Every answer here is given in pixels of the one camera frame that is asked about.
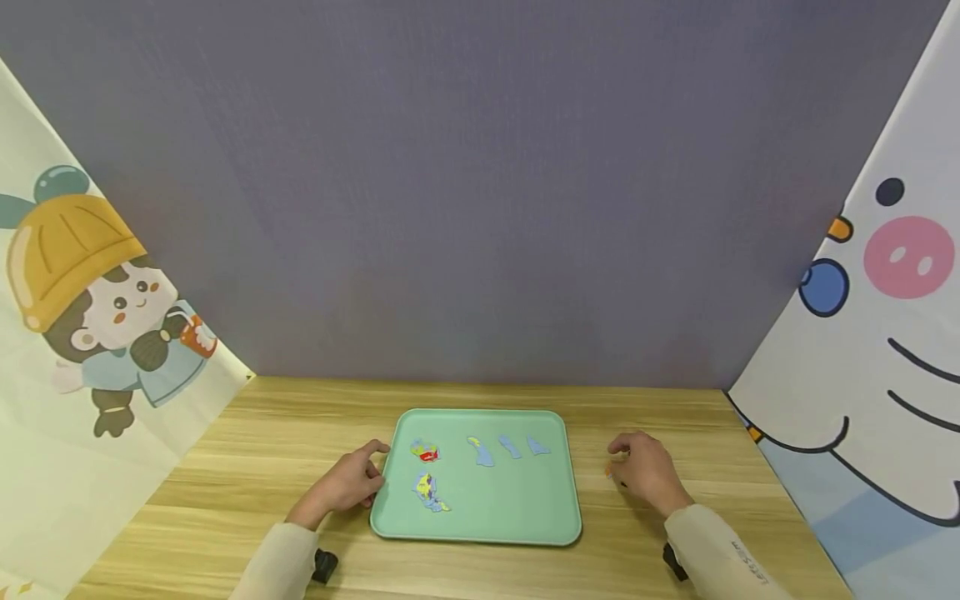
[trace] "blue puzzle piece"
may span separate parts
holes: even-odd
[[[549,453],[550,453],[550,449],[549,449],[549,448],[546,448],[546,447],[540,445],[540,444],[537,442],[537,440],[534,440],[534,439],[531,438],[530,436],[527,436],[527,445],[530,446],[530,451],[533,452],[535,456],[536,456],[537,454],[549,454]]]
[[[500,444],[507,448],[507,451],[510,452],[510,455],[514,457],[514,460],[523,458],[523,455],[520,454],[520,451],[514,448],[514,443],[510,441],[510,438],[507,436],[500,436],[498,439],[500,440]]]
[[[427,471],[417,476],[417,481],[414,482],[414,492],[417,493],[423,506],[434,513],[445,513],[450,510],[450,507],[446,506],[446,503],[437,497],[437,480]]]
[[[482,467],[493,466],[493,456],[490,455],[490,451],[487,450],[487,447],[484,446],[480,440],[470,436],[467,438],[467,443],[477,449],[477,465]]]

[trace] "cartoon boy's face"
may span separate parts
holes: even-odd
[[[84,326],[70,342],[78,350],[98,344],[125,348],[154,328],[177,300],[177,289],[160,269],[125,262],[88,287],[93,302],[84,313]]]

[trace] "cartoon banner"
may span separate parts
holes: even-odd
[[[0,132],[0,599],[62,598],[247,370],[2,62]]]
[[[843,214],[730,392],[870,600],[960,593],[958,11],[945,12]]]

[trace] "beige sleeve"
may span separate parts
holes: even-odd
[[[293,523],[274,525],[229,600],[303,600],[316,551],[316,532]]]
[[[720,515],[694,504],[666,520],[677,560],[705,600],[790,600]]]

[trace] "table surface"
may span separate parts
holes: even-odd
[[[723,516],[797,598],[850,598],[718,391],[377,383],[257,377],[86,574],[70,598],[226,598],[275,522],[345,451],[389,441],[414,407],[548,409],[564,418],[583,535],[568,548],[381,540],[360,510],[330,517],[333,600],[693,599],[663,563],[660,519],[604,475],[607,443],[644,429],[690,493]]]

